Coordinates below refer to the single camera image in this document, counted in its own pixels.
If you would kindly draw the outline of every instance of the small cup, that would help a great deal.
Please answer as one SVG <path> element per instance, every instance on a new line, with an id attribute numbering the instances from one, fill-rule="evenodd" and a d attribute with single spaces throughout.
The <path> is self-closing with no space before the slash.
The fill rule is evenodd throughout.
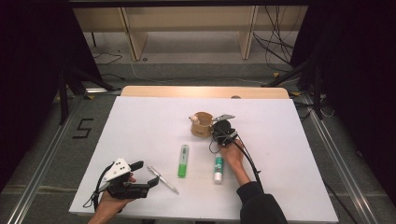
<path id="1" fill-rule="evenodd" d="M 193 122 L 191 125 L 191 133 L 198 137 L 208 137 L 212 134 L 213 116 L 206 112 L 198 112 L 196 116 L 199 122 Z"/>

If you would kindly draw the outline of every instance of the hand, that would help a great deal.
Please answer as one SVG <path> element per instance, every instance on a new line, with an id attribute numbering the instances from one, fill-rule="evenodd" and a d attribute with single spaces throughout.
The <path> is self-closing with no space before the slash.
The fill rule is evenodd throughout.
<path id="1" fill-rule="evenodd" d="M 129 177 L 129 181 L 136 182 L 133 178 L 133 173 Z M 91 218 L 89 223 L 107 223 L 111 218 L 113 218 L 121 209 L 123 209 L 126 204 L 134 201 L 134 199 L 124 199 L 120 200 L 111 197 L 111 195 L 105 190 L 102 194 L 102 198 L 96 208 L 96 212 Z"/>
<path id="2" fill-rule="evenodd" d="M 241 148 L 244 148 L 239 139 L 235 139 L 235 143 Z M 243 164 L 244 153 L 234 143 L 231 143 L 226 147 L 221 147 L 220 153 L 221 157 L 231 166 L 239 186 L 250 182 L 250 178 L 248 177 Z"/>

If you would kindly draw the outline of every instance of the white bottle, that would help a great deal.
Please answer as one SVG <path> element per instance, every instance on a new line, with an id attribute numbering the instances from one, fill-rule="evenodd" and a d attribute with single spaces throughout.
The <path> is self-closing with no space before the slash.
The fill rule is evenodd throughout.
<path id="1" fill-rule="evenodd" d="M 222 172 L 223 172 L 223 158 L 221 154 L 218 152 L 216 153 L 216 160 L 215 160 L 215 175 L 213 180 L 216 184 L 221 184 L 222 181 Z"/>

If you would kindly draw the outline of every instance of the silver pen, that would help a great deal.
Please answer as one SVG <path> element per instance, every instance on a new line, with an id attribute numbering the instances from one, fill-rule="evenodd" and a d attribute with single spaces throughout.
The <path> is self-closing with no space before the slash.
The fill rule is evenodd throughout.
<path id="1" fill-rule="evenodd" d="M 171 183 L 169 183 L 167 180 L 163 178 L 163 176 L 158 172 L 153 166 L 148 166 L 148 170 L 152 172 L 154 175 L 158 176 L 160 180 L 165 184 L 166 187 L 168 187 L 170 190 L 172 190 L 174 193 L 178 194 L 177 189 L 175 186 L 173 186 Z"/>

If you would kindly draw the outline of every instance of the green marker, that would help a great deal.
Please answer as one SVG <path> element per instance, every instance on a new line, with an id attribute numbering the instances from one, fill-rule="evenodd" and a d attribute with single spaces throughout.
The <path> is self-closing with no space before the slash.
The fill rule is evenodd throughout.
<path id="1" fill-rule="evenodd" d="M 189 157 L 189 146 L 181 146 L 180 161 L 178 164 L 178 177 L 185 177 L 187 172 L 187 158 Z"/>

